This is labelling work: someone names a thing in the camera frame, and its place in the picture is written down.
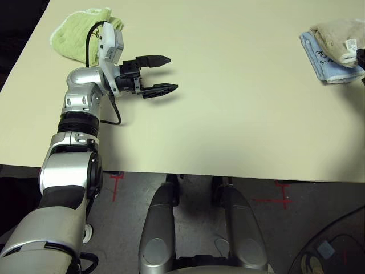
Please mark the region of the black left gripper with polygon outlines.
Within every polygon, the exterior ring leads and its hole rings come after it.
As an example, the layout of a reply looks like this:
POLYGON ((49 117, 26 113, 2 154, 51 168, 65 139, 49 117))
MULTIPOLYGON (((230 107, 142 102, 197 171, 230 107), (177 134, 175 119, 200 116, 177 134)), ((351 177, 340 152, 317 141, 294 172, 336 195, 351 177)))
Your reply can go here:
POLYGON ((176 90, 177 84, 162 83, 154 84, 152 87, 141 88, 140 68, 160 67, 171 62, 171 59, 163 55, 143 55, 135 60, 124 61, 119 65, 120 75, 115 78, 116 85, 120 92, 131 92, 142 94, 144 99, 164 96, 176 90))

